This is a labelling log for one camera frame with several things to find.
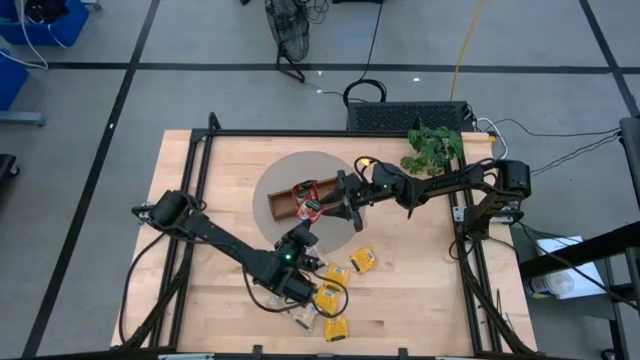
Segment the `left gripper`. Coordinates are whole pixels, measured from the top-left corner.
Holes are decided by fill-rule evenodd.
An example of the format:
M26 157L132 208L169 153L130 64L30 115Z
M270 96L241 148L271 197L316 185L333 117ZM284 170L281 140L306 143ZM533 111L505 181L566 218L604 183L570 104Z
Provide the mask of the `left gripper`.
M302 221L292 230L293 242L277 242L274 255L279 259L271 287L279 288L285 297L306 304L315 294L317 286L306 278L305 273L316 272L318 264L298 268L297 260L306 254L306 249L318 245L319 238L310 231L311 222Z

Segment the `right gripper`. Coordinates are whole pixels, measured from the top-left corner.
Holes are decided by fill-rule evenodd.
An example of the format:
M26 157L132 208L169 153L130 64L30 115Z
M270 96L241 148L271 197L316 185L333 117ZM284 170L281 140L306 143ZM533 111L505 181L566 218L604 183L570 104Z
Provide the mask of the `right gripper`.
M382 177L371 182L365 182L357 174L347 175L339 170L333 190L322 198L323 203L347 201L324 211L327 217L334 217L351 222L356 232L363 230L363 220L357 209L363 206L373 206L377 202L388 200L395 196L395 179Z

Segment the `red strawberry tea packet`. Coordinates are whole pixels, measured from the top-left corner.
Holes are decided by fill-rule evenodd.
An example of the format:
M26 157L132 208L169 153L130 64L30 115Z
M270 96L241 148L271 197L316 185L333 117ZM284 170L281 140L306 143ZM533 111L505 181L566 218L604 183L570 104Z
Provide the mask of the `red strawberry tea packet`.
M325 208L318 200L307 197L298 207L296 217L303 221L309 220L311 223L314 223L321 217L324 211Z
M318 186L316 180L306 180L296 184L292 188L293 197L296 201L303 201L305 198L318 199Z

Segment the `wooden tea box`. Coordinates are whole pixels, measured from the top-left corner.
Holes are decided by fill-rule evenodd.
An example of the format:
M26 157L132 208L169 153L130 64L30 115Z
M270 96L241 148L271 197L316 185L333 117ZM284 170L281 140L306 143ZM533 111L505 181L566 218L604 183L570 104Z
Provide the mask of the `wooden tea box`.
M336 177L317 181L318 201L328 195L334 188ZM292 188L268 195L269 208L275 221L296 217L296 211L302 201L296 201L293 197Z

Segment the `grey round mat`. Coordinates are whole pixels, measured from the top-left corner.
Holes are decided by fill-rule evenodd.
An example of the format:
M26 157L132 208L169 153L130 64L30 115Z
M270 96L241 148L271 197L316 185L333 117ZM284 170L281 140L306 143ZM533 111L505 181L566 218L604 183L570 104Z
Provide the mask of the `grey round mat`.
M264 238L273 246L301 220L295 216L275 221L268 204L268 195L291 189L306 180L333 178L339 170L346 174L353 168L342 159L325 152L304 151L286 155L270 165L259 179L253 196L253 215ZM362 245L361 234L356 233L352 222L321 216L310 227L319 238L318 247L325 254L356 250Z

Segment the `green potted plant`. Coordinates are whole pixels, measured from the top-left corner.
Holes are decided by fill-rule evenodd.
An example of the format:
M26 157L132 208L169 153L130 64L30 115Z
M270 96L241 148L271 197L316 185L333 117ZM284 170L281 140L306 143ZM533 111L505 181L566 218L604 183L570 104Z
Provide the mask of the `green potted plant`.
M442 175L453 159L463 155L460 134L444 126L412 129L407 138L416 154L403 157L400 165L412 175Z

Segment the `black computer case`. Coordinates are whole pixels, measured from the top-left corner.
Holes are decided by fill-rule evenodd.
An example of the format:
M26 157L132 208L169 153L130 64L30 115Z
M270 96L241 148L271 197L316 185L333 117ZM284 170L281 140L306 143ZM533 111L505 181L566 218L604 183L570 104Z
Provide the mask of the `black computer case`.
M470 132L476 116L466 101L350 103L347 130L408 132L411 129L446 127Z

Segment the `black floor fan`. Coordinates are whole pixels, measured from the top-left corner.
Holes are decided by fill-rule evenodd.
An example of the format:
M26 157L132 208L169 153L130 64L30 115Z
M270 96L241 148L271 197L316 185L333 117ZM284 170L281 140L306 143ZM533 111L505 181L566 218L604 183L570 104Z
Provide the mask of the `black floor fan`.
M265 0L265 12L277 46L275 69L300 83L298 67L309 51L309 21L301 0Z

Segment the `white round container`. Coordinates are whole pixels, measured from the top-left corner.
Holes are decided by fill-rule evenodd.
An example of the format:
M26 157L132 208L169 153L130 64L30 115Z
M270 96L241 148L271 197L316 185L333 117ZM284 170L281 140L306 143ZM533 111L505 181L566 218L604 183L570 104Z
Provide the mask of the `white round container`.
M528 279L524 289L534 299L561 299L575 289L575 281L571 275L560 271Z

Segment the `black metal rack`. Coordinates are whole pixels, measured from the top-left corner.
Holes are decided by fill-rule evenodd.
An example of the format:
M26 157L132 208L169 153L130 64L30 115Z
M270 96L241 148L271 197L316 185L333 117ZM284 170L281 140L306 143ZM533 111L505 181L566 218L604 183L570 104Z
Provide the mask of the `black metal rack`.
M621 306L626 305L640 317L640 221L582 242L576 242L559 234L539 231L522 222L518 222L518 225L534 246L543 252L543 255L520 264L522 278L529 280L561 270L573 270L583 279L603 290L612 310L612 315L609 316L609 327L613 343L612 351L615 354L614 360L629 360ZM544 239L567 240L570 244L550 252L540 247L530 233L540 235ZM620 254L625 255L630 281L615 285L610 277L609 258ZM605 262L608 273L605 284L599 283L578 269L581 265L597 261Z

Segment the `white cardboard box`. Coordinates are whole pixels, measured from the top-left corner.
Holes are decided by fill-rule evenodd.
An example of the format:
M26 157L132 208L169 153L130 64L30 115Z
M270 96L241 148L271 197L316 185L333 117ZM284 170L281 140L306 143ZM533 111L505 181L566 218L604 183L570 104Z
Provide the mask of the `white cardboard box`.
M569 238L539 239L536 241L536 244L538 245L538 253L540 255L545 255L547 252L555 252L566 247L579 244L582 241L583 239L580 236L573 236ZM577 270L569 268L561 271L565 271L573 277L575 281L575 289L571 293L563 296L558 300L601 295L605 293L603 289L581 275L581 273L583 273L584 275L587 275L594 281L598 282L600 285L604 285L602 278L593 262L580 265L578 266Z

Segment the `dark grey panel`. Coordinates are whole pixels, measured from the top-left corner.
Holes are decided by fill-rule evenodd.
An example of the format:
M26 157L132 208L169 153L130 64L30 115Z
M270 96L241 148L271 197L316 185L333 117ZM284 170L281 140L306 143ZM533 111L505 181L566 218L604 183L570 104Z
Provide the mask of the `dark grey panel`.
M625 150L635 197L640 208L640 119L622 118L619 124L621 144Z

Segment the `blue plastic bin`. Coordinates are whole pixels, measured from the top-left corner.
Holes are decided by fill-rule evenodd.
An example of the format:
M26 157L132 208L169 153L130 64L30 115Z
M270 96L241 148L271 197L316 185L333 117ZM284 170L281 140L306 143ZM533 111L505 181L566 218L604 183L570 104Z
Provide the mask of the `blue plastic bin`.
M12 45L71 47L88 17L81 0L0 0L0 37Z
M0 49L0 124L45 125L46 121L39 112L11 110L28 76L24 65L11 59L8 50Z

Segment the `black aluminium table frame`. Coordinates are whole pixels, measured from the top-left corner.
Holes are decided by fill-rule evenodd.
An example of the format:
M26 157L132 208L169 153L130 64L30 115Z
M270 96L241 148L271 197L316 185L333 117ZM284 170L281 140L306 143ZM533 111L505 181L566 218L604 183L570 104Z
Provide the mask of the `black aluminium table frame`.
M206 214L252 246L264 246L252 212L255 187L286 155L304 151L332 154L347 164L361 155L398 162L410 153L400 133L347 131L231 130L214 133L208 160L197 160L194 178L204 181ZM216 358L250 355L301 356L314 360L358 357L472 357L493 353L484 308L466 287L462 254L454 246L452 207L463 195L437 197L412 214L387 201L365 213L362 245L371 246L378 265L349 280L346 310L349 337L327 342L322 326L311 333L291 318L266 311L264 290L249 296L239 266L211 246L195 248L182 310L169 308L166 322L179 318L178 333L163 328L162 352L213 353ZM356 250L333 253L348 264Z

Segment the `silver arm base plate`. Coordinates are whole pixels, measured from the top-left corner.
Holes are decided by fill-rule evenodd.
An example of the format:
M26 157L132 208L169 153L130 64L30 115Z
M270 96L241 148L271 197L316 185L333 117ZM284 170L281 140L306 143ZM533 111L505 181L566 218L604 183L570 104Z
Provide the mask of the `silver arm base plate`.
M453 219L457 223L461 223L465 217L465 206L454 206ZM519 208L504 207L497 212L490 220L491 223L513 224L524 217L524 212Z

